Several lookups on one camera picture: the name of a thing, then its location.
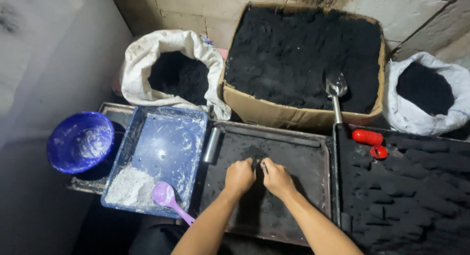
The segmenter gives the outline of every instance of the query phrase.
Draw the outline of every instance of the red plastic object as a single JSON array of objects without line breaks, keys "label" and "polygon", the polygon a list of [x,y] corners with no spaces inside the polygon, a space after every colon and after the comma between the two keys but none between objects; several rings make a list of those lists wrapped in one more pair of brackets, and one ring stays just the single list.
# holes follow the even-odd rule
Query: red plastic object
[{"label": "red plastic object", "polygon": [[373,158],[377,158],[377,159],[386,158],[388,156],[387,149],[382,145],[373,146],[370,149],[369,153]]},{"label": "red plastic object", "polygon": [[380,133],[367,131],[364,129],[356,129],[352,133],[352,139],[362,144],[376,146],[382,144],[384,141],[384,136]]}]

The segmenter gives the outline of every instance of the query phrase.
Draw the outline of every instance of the pink object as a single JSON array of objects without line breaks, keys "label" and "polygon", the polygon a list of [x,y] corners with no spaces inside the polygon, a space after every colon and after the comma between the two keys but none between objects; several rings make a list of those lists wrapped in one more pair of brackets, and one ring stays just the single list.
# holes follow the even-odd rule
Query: pink object
[{"label": "pink object", "polygon": [[220,49],[220,48],[217,48],[217,49],[219,50],[220,54],[222,54],[222,57],[223,57],[224,59],[226,59],[226,58],[227,58],[228,50],[226,50],[226,49]]},{"label": "pink object", "polygon": [[194,222],[194,218],[188,215],[175,200],[175,192],[173,187],[166,182],[157,182],[155,187],[152,190],[153,200],[161,206],[173,208],[183,219],[191,226]]}]

